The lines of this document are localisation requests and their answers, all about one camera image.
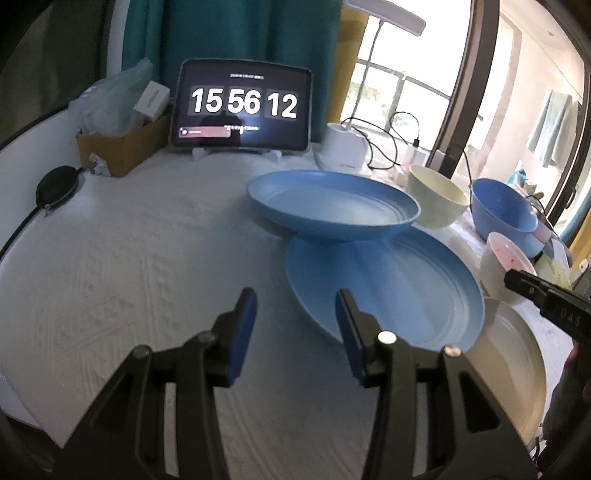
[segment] silver screw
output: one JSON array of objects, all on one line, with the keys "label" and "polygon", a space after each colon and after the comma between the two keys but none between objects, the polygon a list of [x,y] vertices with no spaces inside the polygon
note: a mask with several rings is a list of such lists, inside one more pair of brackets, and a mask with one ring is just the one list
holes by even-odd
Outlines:
[{"label": "silver screw", "polygon": [[396,340],[398,340],[398,337],[394,332],[384,330],[383,332],[378,333],[378,341],[384,345],[392,345],[393,343],[396,343]]},{"label": "silver screw", "polygon": [[446,345],[443,348],[443,351],[447,356],[450,356],[452,358],[457,358],[462,354],[462,349],[456,345]]},{"label": "silver screw", "polygon": [[197,340],[199,343],[213,343],[217,339],[216,334],[206,330],[197,334]]},{"label": "silver screw", "polygon": [[145,345],[140,345],[139,347],[134,348],[133,356],[140,359],[146,358],[150,354],[150,348]]}]

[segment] yellow wall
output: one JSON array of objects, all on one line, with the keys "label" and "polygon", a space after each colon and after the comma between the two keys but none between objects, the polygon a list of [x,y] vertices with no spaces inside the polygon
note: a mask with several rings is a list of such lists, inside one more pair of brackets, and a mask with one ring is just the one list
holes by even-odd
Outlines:
[{"label": "yellow wall", "polygon": [[341,9],[327,122],[340,121],[368,19],[363,12],[345,6]]}]

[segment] light blue plate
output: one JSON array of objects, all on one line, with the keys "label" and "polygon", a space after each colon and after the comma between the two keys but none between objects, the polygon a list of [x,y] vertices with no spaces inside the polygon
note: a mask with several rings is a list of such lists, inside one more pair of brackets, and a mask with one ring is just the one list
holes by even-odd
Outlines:
[{"label": "light blue plate", "polygon": [[467,351],[484,323],[484,300],[467,266],[438,240],[416,229],[388,239],[322,245],[291,239],[285,270],[306,312],[342,341],[335,295],[351,290],[381,328],[414,346]]},{"label": "light blue plate", "polygon": [[264,216],[306,238],[384,238],[408,228],[421,212],[401,190],[330,171],[268,173],[247,191]]}]

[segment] tablet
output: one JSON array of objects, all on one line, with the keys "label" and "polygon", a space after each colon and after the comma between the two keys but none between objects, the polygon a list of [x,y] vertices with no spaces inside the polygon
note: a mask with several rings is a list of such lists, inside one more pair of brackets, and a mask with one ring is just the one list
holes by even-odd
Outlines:
[{"label": "tablet", "polygon": [[170,141],[179,148],[303,152],[310,146],[312,73],[250,60],[181,66]]}]

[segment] plastic bag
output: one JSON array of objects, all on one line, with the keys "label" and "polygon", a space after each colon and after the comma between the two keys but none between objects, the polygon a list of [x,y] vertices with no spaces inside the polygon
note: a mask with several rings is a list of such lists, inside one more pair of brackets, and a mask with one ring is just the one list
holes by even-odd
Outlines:
[{"label": "plastic bag", "polygon": [[83,134],[122,137],[144,124],[134,110],[152,79],[154,66],[142,59],[135,67],[99,80],[68,105],[68,111]]}]

